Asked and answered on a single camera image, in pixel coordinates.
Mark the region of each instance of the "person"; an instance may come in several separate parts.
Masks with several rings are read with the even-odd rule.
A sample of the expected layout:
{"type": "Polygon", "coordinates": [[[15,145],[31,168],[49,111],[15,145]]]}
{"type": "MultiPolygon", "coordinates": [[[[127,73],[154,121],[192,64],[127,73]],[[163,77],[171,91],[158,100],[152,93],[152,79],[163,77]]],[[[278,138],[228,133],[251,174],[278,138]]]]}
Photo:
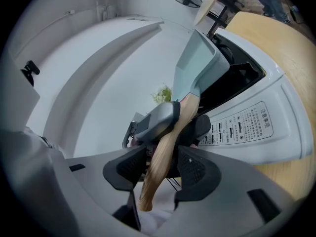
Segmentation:
{"type": "Polygon", "coordinates": [[[263,16],[275,17],[276,20],[286,25],[291,23],[289,17],[283,10],[282,2],[280,0],[259,0],[259,2],[264,6],[263,16]]]}

